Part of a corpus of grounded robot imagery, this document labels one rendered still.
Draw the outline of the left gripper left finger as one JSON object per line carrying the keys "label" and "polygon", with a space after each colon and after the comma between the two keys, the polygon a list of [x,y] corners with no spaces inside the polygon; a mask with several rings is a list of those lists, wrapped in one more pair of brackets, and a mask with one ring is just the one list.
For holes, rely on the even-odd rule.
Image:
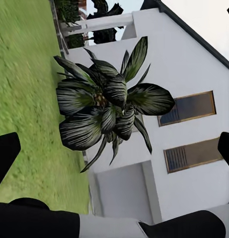
{"label": "left gripper left finger", "polygon": [[0,136],[0,184],[20,151],[17,132]]}

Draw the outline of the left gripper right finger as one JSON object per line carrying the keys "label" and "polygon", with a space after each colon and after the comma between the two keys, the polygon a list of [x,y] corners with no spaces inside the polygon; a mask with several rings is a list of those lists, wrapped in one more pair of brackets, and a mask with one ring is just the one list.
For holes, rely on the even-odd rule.
{"label": "left gripper right finger", "polygon": [[222,132],[218,140],[218,150],[229,165],[229,133]]}

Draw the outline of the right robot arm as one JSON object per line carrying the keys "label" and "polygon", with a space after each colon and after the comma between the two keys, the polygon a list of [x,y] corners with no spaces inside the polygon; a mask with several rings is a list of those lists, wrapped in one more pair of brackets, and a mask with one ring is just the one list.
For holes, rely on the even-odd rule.
{"label": "right robot arm", "polygon": [[40,200],[0,203],[0,238],[229,238],[229,204],[149,226],[132,218],[51,211]]}

